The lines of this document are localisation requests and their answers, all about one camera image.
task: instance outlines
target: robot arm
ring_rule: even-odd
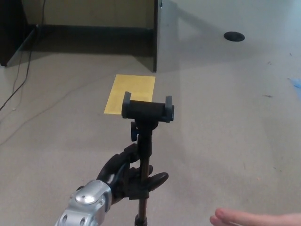
[[[149,177],[153,170],[149,165],[152,131],[159,121],[174,120],[174,106],[171,97],[166,97],[165,104],[132,101],[130,97],[131,94],[126,92],[122,117],[135,120],[131,123],[131,137],[137,143],[110,158],[96,180],[90,181],[71,195],[68,207],[55,226],[99,226],[111,205],[125,197],[139,200],[135,225],[147,226],[146,200],[149,192],[168,179],[167,173]],[[130,168],[130,164],[138,160],[140,167]]]
[[[55,226],[99,226],[112,203],[111,188],[93,180],[71,195],[68,207]]]

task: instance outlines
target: black desk leg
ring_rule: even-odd
[[[153,34],[153,72],[157,72],[159,40],[160,40],[160,21],[161,7],[163,0],[154,0],[154,34]]]
[[[29,34],[21,0],[0,0],[0,64],[7,66]]]

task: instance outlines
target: black circular hole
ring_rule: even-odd
[[[235,42],[245,40],[245,36],[239,32],[226,32],[224,34],[224,38],[229,41],[235,41]]]

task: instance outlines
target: human hand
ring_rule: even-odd
[[[210,223],[214,226],[301,226],[301,213],[273,216],[217,209]]]

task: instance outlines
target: black phone holder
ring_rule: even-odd
[[[153,103],[131,100],[131,93],[125,92],[121,115],[124,119],[134,119],[131,122],[131,138],[137,141],[128,148],[137,148],[140,159],[141,181],[147,180],[149,176],[150,156],[152,154],[151,136],[152,131],[159,122],[170,123],[174,120],[174,106],[172,97],[168,96],[165,103]],[[139,212],[135,218],[135,226],[147,226],[146,205],[149,191],[127,189],[127,197],[130,200],[139,200]]]

